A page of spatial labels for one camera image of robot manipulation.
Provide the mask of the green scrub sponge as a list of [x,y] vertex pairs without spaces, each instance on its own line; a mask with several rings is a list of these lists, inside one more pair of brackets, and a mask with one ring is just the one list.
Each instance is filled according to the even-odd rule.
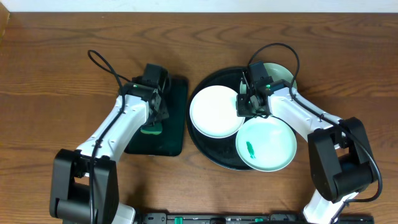
[[159,135],[162,133],[162,123],[152,123],[141,126],[142,134]]

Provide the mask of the white plate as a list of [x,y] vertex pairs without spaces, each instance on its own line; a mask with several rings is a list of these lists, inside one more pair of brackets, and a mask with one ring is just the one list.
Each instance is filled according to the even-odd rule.
[[200,90],[190,103],[192,124],[207,137],[221,139],[232,136],[244,124],[237,115],[237,93],[226,86],[214,85]]

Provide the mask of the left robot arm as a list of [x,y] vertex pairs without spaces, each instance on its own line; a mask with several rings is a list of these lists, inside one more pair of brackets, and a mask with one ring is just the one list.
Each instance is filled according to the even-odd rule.
[[134,223],[136,210],[119,200],[117,163],[141,126],[166,115],[169,77],[125,84],[110,114],[74,151],[53,160],[49,213],[64,223]]

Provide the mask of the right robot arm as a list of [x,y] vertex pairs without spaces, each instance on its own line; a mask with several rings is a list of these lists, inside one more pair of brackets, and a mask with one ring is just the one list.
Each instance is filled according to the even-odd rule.
[[251,121],[275,117],[306,140],[316,191],[303,216],[309,223],[335,223],[349,203],[359,202],[357,194],[371,183],[382,188],[381,174],[363,123],[323,111],[301,96],[293,84],[275,81],[268,74],[243,74],[237,114]]

